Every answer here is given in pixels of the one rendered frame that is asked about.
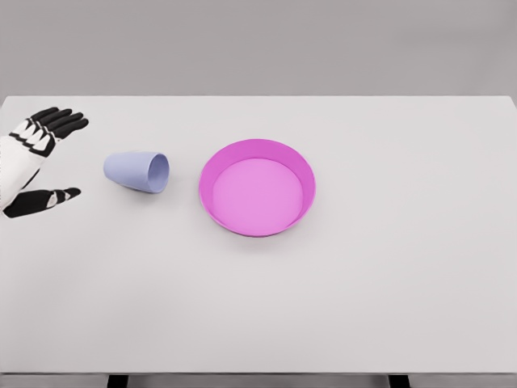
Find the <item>lavender cup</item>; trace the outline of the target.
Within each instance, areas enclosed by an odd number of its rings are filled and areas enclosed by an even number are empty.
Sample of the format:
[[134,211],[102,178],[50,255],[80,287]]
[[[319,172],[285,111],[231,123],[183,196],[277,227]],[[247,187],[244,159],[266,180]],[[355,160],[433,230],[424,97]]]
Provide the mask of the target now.
[[164,154],[132,151],[107,156],[103,172],[109,180],[126,188],[158,194],[168,184],[170,165]]

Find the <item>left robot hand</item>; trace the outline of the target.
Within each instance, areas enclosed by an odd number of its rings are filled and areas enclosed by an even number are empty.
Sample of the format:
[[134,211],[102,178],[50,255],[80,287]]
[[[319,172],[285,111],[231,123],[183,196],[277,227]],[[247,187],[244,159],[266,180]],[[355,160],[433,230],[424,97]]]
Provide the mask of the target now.
[[51,107],[25,118],[0,136],[0,213],[8,218],[41,213],[81,194],[79,188],[28,191],[26,187],[57,144],[88,124],[81,112]]

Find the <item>pink plate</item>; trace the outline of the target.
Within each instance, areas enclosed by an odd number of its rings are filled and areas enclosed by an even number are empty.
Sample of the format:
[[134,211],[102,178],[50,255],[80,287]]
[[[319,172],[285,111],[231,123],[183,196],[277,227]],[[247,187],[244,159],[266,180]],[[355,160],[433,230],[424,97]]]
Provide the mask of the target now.
[[288,230],[311,209],[313,168],[297,150],[268,139],[246,139],[218,150],[200,172],[199,197],[216,224],[261,238]]

